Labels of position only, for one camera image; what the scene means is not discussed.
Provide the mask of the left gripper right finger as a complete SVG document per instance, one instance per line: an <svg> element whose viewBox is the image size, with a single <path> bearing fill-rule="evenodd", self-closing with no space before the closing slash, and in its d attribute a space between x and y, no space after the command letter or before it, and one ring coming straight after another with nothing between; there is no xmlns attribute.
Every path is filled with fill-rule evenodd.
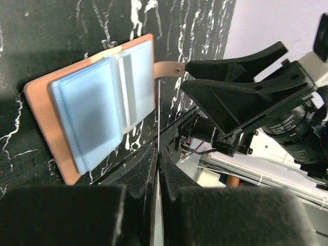
<svg viewBox="0 0 328 246"><path fill-rule="evenodd" d="M204 188L158 157L165 245L316 245L301 202L281 188Z"/></svg>

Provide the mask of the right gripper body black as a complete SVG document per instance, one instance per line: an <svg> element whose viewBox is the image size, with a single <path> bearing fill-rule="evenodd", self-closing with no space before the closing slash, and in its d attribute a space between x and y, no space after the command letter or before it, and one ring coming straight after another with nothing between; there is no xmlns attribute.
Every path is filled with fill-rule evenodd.
<svg viewBox="0 0 328 246"><path fill-rule="evenodd" d="M268 97L272 106L258 121L263 124L258 129L290 154L306 177L327 179L327 105L314 105L311 95L317 87L300 63L286 61L260 82L228 83L262 83L263 89L255 90ZM232 157L255 152L258 129L224 136L204 114L198 117L191 135L210 143L212 151Z"/></svg>

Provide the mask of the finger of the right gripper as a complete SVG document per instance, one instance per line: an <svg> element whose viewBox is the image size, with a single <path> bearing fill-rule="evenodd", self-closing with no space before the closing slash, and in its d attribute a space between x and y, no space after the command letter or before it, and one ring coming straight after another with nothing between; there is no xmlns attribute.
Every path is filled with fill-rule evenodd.
<svg viewBox="0 0 328 246"><path fill-rule="evenodd" d="M225 82L253 82L254 77L288 52L277 42L257 53L231 59L193 60L185 70L195 79Z"/></svg>
<svg viewBox="0 0 328 246"><path fill-rule="evenodd" d="M263 84L228 83L215 80L186 80L181 89L193 99L224 136L251 133L272 104L260 91Z"/></svg>

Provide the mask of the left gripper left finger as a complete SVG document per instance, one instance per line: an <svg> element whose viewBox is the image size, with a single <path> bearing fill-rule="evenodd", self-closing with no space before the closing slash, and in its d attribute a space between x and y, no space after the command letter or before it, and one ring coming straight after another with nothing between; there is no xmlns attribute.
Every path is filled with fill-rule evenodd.
<svg viewBox="0 0 328 246"><path fill-rule="evenodd" d="M1 245L152 245L158 150L110 182L24 186L1 199Z"/></svg>

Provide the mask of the white card black stripe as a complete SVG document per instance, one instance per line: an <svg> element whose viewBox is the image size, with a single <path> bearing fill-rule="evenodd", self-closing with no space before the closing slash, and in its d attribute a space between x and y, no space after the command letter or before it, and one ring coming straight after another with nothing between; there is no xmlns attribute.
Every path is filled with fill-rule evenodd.
<svg viewBox="0 0 328 246"><path fill-rule="evenodd" d="M161 79L158 80L158 101L157 101L157 161L156 161L156 176L155 176L155 195L152 221L152 233L150 239L150 245L156 245L157 241L163 244L163 225L162 225L162 209L161 209L161 190L159 181L159 159L160 159L160 99L161 99Z"/></svg>

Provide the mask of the white card magnetic stripe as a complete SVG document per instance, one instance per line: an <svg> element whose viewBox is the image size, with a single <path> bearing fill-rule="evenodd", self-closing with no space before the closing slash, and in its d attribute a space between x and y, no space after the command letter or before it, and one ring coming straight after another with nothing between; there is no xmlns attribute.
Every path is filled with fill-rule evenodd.
<svg viewBox="0 0 328 246"><path fill-rule="evenodd" d="M117 58L127 133L154 110L153 45L151 41L123 51Z"/></svg>

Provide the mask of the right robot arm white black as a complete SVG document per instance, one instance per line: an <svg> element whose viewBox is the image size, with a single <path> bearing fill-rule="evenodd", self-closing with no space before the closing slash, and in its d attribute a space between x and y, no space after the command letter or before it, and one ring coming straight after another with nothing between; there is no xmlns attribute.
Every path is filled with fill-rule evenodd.
<svg viewBox="0 0 328 246"><path fill-rule="evenodd" d="M292 168L327 189L327 44L261 81L255 76L287 53L283 43L249 56L191 61L181 89L202 111L183 130L227 156L251 155Z"/></svg>

